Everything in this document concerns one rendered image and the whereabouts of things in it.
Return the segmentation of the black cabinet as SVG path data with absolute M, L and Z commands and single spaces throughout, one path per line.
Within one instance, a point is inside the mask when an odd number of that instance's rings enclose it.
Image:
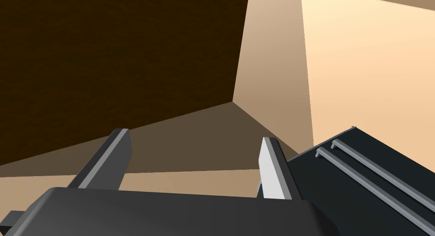
M 435 226 L 435 213 L 339 148 L 339 139 L 435 201 L 435 173 L 364 131 L 351 127 L 288 161 L 301 195 L 336 224 L 341 236 L 430 236 L 325 157 L 324 148 Z

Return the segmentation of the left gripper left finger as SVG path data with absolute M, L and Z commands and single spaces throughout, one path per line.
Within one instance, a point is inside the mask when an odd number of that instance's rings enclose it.
M 119 190 L 131 157 L 130 131 L 117 128 L 67 187 Z

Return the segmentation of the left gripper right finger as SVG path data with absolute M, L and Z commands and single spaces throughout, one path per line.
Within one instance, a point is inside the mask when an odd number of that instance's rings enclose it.
M 258 162 L 264 198 L 302 199 L 276 138 L 263 137 Z

